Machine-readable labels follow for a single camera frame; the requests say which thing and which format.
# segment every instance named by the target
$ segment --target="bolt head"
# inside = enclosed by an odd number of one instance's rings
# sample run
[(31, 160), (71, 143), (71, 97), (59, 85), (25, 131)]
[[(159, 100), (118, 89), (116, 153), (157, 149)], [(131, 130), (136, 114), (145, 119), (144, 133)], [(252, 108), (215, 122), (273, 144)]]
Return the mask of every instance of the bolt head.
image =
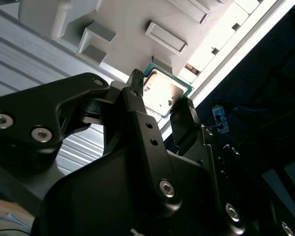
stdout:
[(236, 155), (240, 155), (239, 151), (235, 147), (232, 147), (232, 150)]
[(129, 89), (129, 93), (132, 94), (133, 96), (138, 96), (137, 92), (135, 92), (134, 90), (132, 89)]
[(104, 85), (104, 83), (102, 81), (100, 81), (99, 79), (93, 79), (94, 80), (94, 83), (96, 83), (97, 85)]
[(33, 131), (31, 132), (31, 136), (36, 141), (39, 141), (41, 143), (46, 143), (53, 137), (52, 133), (48, 129), (42, 127), (33, 129)]
[(175, 195), (175, 189), (168, 181), (162, 180), (159, 183), (159, 187), (166, 197), (172, 198)]
[(226, 213), (229, 215), (229, 217), (233, 221), (235, 221), (235, 222), (238, 222), (239, 221), (239, 213), (237, 212), (237, 210), (235, 209), (235, 207), (233, 207), (229, 203), (226, 203), (225, 210), (226, 210)]
[(13, 125), (13, 119), (12, 117), (6, 115), (6, 114), (0, 114), (0, 129), (6, 129)]
[(288, 236), (294, 236), (293, 231), (291, 230), (291, 228), (285, 222), (282, 222), (281, 225), (282, 225), (283, 230), (285, 231), (285, 233)]

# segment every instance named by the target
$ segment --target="screw hole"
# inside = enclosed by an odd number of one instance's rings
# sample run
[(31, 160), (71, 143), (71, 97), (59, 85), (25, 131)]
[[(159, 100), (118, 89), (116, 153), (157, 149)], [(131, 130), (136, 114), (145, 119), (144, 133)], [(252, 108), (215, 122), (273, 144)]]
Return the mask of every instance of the screw hole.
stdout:
[(135, 92), (134, 90), (132, 89), (129, 89), (129, 93), (131, 93), (133, 96), (138, 96), (137, 92)]
[(0, 124), (5, 124), (6, 123), (6, 118), (0, 117)]
[(153, 125), (151, 125), (150, 123), (146, 123), (147, 128), (149, 129), (153, 129)]
[(171, 188), (168, 184), (164, 184), (164, 190), (169, 193), (171, 191)]
[(37, 133), (37, 135), (38, 135), (40, 138), (42, 138), (42, 139), (45, 139), (45, 138), (48, 136), (48, 134), (47, 134), (46, 132), (43, 132), (43, 131), (39, 131), (39, 132)]
[(199, 161), (197, 161), (200, 165), (203, 165), (203, 159), (200, 159)]
[(158, 142), (155, 139), (151, 139), (150, 140), (151, 144), (153, 144), (154, 146), (158, 145)]
[(285, 231), (285, 233), (288, 235), (288, 236), (294, 236), (294, 233), (293, 231), (291, 230), (291, 228), (284, 222), (281, 223), (282, 227), (283, 227), (283, 230)]

